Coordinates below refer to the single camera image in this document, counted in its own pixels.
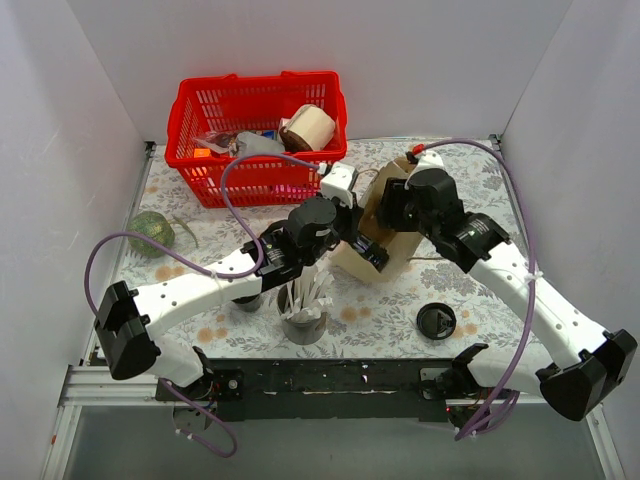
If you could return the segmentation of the stack of black paper cups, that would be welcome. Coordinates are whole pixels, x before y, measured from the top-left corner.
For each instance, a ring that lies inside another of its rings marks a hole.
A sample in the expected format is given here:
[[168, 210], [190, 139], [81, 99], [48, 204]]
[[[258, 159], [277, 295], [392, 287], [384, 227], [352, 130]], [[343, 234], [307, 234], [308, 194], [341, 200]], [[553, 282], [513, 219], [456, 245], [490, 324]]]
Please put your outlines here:
[[242, 297], [233, 301], [234, 305], [241, 311], [247, 313], [253, 313], [257, 311], [262, 305], [262, 295], [257, 294], [254, 296]]

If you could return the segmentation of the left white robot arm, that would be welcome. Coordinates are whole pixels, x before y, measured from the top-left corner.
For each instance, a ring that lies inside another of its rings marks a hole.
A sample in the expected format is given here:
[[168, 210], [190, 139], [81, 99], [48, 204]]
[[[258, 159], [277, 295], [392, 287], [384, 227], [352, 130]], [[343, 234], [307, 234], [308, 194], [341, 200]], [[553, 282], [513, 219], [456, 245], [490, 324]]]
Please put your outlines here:
[[96, 309], [94, 329], [112, 378], [153, 374], [190, 399], [205, 398], [213, 386], [205, 355], [168, 338], [167, 331], [228, 302], [251, 302], [300, 277], [342, 242], [381, 271], [389, 255], [359, 231], [362, 215], [358, 206], [312, 197], [269, 225], [256, 242], [245, 243], [201, 273], [136, 288], [123, 281], [110, 285]]

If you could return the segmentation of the black cup lid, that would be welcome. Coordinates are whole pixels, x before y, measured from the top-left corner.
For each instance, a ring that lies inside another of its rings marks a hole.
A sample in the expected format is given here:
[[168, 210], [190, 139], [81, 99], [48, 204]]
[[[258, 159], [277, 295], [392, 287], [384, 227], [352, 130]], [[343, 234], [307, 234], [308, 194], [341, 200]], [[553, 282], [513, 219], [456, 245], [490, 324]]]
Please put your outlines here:
[[453, 309], [438, 302], [424, 305], [416, 315], [419, 332], [430, 340], [444, 340], [450, 337], [457, 326]]

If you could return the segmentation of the red plastic shopping basket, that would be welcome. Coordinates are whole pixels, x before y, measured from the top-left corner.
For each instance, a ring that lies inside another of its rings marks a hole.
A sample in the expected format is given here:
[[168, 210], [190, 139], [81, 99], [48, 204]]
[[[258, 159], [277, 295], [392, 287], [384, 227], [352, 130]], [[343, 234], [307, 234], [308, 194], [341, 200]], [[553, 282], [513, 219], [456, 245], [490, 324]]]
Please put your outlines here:
[[333, 71], [190, 78], [167, 125], [166, 163], [200, 203], [299, 203], [319, 188], [312, 166], [347, 151], [347, 108]]

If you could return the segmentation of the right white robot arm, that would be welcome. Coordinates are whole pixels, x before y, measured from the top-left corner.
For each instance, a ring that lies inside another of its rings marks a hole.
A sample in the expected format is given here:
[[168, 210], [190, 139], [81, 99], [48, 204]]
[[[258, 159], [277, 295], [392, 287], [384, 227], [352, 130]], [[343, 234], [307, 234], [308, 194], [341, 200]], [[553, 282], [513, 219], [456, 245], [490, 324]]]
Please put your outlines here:
[[531, 323], [548, 354], [523, 354], [506, 389], [539, 395], [564, 418], [580, 421], [626, 377], [635, 338], [624, 329], [606, 330], [531, 274], [530, 261], [504, 229], [485, 214], [465, 211], [445, 170], [387, 179], [376, 218], [396, 232], [422, 234], [438, 254]]

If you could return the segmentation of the kraft paper bag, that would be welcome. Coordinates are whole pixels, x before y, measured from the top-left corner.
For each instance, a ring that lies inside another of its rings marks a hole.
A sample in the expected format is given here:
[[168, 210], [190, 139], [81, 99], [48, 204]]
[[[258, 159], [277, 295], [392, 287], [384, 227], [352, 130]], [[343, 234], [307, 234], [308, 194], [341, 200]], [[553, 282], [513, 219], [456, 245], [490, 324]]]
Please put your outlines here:
[[382, 199], [386, 181], [390, 178], [406, 180], [414, 168], [415, 166], [403, 157], [389, 161], [369, 181], [358, 200], [359, 206], [364, 208], [359, 231], [384, 248], [389, 255], [389, 260], [382, 271], [379, 272], [345, 242], [342, 242], [329, 258], [333, 267], [342, 269], [365, 284], [389, 282], [404, 271], [409, 259], [416, 255], [416, 250], [424, 237], [418, 232], [395, 232], [383, 229], [377, 223], [375, 211]]

